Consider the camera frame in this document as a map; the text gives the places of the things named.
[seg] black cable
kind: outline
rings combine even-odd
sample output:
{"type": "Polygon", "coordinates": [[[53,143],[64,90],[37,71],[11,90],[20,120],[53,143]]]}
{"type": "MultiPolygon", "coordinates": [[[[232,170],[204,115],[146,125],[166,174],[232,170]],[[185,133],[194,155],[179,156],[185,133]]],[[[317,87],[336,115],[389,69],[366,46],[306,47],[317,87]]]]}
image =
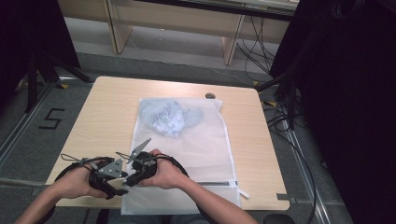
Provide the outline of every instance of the black cable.
{"type": "MultiPolygon", "coordinates": [[[[278,116],[278,117],[276,117],[276,118],[274,118],[274,119],[271,119],[271,120],[268,121],[267,123],[273,122],[273,120],[276,120],[277,118],[282,117],[283,115],[280,115],[280,116],[278,116]]],[[[315,215],[315,212],[316,212],[316,208],[317,208],[317,188],[316,188],[316,184],[315,184],[314,177],[313,177],[313,175],[312,175],[311,168],[309,167],[308,162],[305,160],[303,154],[301,154],[300,150],[298,150],[298,149],[296,148],[296,146],[295,146],[288,138],[286,138],[285,136],[283,136],[281,133],[278,133],[277,131],[272,130],[272,129],[270,128],[271,126],[273,126],[273,124],[268,125],[269,131],[272,132],[272,133],[275,133],[276,135],[278,135],[279,137],[281,137],[283,140],[285,140],[286,142],[288,142],[288,143],[291,145],[291,147],[293,148],[293,150],[294,150],[295,152],[297,152],[297,154],[299,155],[300,159],[303,161],[303,163],[304,163],[306,169],[308,170],[309,177],[311,178],[311,182],[312,182],[312,188],[313,188],[313,191],[314,191],[314,192],[313,192],[313,194],[314,194],[313,209],[312,209],[312,212],[311,212],[311,214],[310,214],[310,216],[309,216],[309,219],[308,219],[308,221],[307,221],[307,223],[309,224],[309,223],[312,222],[312,219],[314,218],[314,215],[315,215]]]]}
{"type": "Polygon", "coordinates": [[[353,7],[345,12],[346,6],[348,7],[348,0],[338,0],[332,6],[332,16],[338,20],[355,19],[362,12],[365,0],[354,0],[353,7]]]}
{"type": "Polygon", "coordinates": [[[236,44],[236,46],[242,51],[242,53],[247,57],[246,61],[245,61],[245,71],[246,70],[246,65],[248,62],[248,59],[251,60],[253,63],[255,63],[258,67],[260,67],[260,69],[266,73],[268,73],[268,69],[266,67],[264,67],[261,63],[259,63],[255,58],[253,58],[252,56],[250,56],[248,53],[246,53],[244,50],[242,50],[241,46],[239,46],[239,44],[236,44]]]}

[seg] wire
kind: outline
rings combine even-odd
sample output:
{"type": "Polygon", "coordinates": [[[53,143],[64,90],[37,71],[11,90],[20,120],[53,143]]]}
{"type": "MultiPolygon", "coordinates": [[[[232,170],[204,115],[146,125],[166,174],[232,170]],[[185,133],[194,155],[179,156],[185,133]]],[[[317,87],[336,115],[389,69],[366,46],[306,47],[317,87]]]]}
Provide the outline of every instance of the wire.
{"type": "Polygon", "coordinates": [[[134,44],[134,42],[131,40],[131,38],[128,38],[128,42],[130,42],[130,43],[132,44],[132,46],[134,46],[134,48],[136,48],[137,51],[139,51],[139,53],[140,53],[139,56],[140,56],[143,60],[148,61],[148,62],[150,62],[150,63],[164,63],[164,64],[170,64],[170,65],[188,66],[188,67],[193,67],[193,68],[203,68],[203,69],[210,70],[210,71],[212,71],[212,72],[214,72],[214,73],[220,74],[220,75],[225,76],[225,77],[232,77],[232,78],[234,78],[234,79],[236,79],[236,80],[238,80],[238,81],[240,81],[240,82],[242,82],[242,83],[244,83],[244,84],[247,84],[247,85],[249,85],[249,86],[252,86],[252,85],[253,85],[253,83],[247,83],[246,81],[240,79],[239,77],[235,77],[235,76],[232,76],[232,75],[229,75],[229,74],[221,73],[221,72],[216,71],[215,69],[210,68],[210,67],[199,66],[199,65],[193,65],[193,64],[187,64],[187,63],[169,63],[169,62],[163,62],[163,61],[153,61],[153,60],[147,59],[147,58],[144,56],[144,53],[141,51],[141,49],[138,48],[138,47],[134,44]]]}
{"type": "Polygon", "coordinates": [[[277,136],[279,136],[280,138],[282,138],[283,140],[285,140],[287,143],[289,143],[289,144],[291,145],[291,147],[293,148],[293,150],[294,150],[295,152],[297,152],[298,156],[299,156],[300,159],[303,161],[303,163],[304,163],[306,169],[308,170],[309,177],[311,178],[312,188],[313,188],[313,191],[314,191],[314,192],[313,192],[313,194],[314,194],[314,199],[313,199],[313,206],[312,206],[313,209],[312,209],[312,212],[311,212],[311,214],[310,214],[310,216],[309,216],[309,218],[308,218],[308,221],[307,221],[307,223],[309,224],[309,223],[312,222],[312,219],[314,218],[314,214],[315,214],[316,209],[317,209],[317,188],[316,188],[316,184],[315,184],[314,177],[313,177],[313,175],[312,175],[311,168],[309,167],[308,162],[305,160],[305,158],[304,158],[303,154],[300,152],[300,150],[298,150],[297,147],[296,147],[288,138],[286,138],[286,137],[283,136],[281,133],[279,133],[279,130],[278,130],[278,129],[276,129],[276,131],[273,130],[273,129],[271,129],[272,126],[275,126],[275,127],[276,127],[276,123],[277,123],[277,122],[280,122],[281,120],[286,119],[286,118],[287,118],[287,117],[286,117],[286,114],[285,114],[283,111],[279,110],[278,108],[277,108],[277,109],[271,108],[271,109],[268,109],[268,110],[275,110],[275,111],[276,111],[276,112],[275,112],[275,115],[276,115],[277,112],[280,112],[280,113],[281,113],[281,115],[279,115],[279,116],[277,116],[277,117],[273,117],[272,119],[270,119],[270,120],[267,121],[269,131],[272,132],[272,133],[274,133],[274,134],[276,134],[277,136]]]}
{"type": "Polygon", "coordinates": [[[332,6],[332,16],[338,20],[354,19],[363,10],[365,0],[354,0],[353,7],[347,12],[344,11],[344,6],[347,5],[347,0],[338,0],[332,6]]]}

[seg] tripod leg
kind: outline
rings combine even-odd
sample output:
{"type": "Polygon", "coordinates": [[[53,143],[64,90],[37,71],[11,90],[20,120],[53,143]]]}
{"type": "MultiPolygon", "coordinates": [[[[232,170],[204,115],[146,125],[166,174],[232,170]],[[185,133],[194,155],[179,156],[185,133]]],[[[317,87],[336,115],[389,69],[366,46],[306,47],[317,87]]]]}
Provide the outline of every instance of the tripod leg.
{"type": "Polygon", "coordinates": [[[55,58],[47,53],[43,53],[43,55],[48,58],[52,64],[57,64],[59,66],[61,66],[62,68],[64,68],[66,71],[68,71],[69,73],[73,74],[75,77],[78,77],[79,79],[85,81],[85,82],[92,82],[90,80],[89,77],[85,76],[84,74],[80,73],[78,70],[76,70],[75,68],[71,67],[70,65],[68,65],[67,63],[65,63],[64,61],[60,60],[59,58],[55,58]]]}
{"type": "Polygon", "coordinates": [[[291,130],[294,130],[294,108],[296,105],[296,85],[294,82],[291,83],[290,94],[289,94],[289,105],[288,105],[288,124],[291,130]]]}

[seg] white mesh bag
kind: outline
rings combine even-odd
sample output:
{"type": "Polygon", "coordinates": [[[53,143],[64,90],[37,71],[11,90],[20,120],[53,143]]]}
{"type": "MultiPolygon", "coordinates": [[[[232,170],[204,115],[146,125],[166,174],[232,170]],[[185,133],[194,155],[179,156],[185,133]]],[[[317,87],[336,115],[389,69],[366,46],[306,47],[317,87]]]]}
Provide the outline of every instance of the white mesh bag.
{"type": "MultiPolygon", "coordinates": [[[[222,101],[194,98],[140,99],[131,151],[145,147],[174,157],[190,178],[232,203],[239,194],[227,128],[220,114],[222,101]]],[[[134,171],[127,165],[128,174],[134,171]]],[[[123,215],[194,214],[194,202],[178,189],[125,187],[123,215]]]]}

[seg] wooden table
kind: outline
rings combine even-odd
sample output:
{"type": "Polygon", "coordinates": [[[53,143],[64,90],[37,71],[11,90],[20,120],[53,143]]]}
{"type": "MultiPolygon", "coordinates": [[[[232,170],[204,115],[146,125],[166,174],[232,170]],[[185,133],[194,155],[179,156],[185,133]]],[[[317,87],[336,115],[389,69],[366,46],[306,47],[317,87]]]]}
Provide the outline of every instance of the wooden table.
{"type": "MultiPolygon", "coordinates": [[[[62,153],[76,158],[129,154],[140,98],[205,98],[213,93],[223,101],[220,110],[227,125],[236,175],[246,210],[287,210],[286,194],[258,93],[253,89],[120,77],[99,77],[64,144],[62,153]]],[[[47,184],[70,164],[58,158],[47,184]]],[[[121,197],[112,200],[81,197],[60,200],[58,206],[120,208],[121,197]]]]}

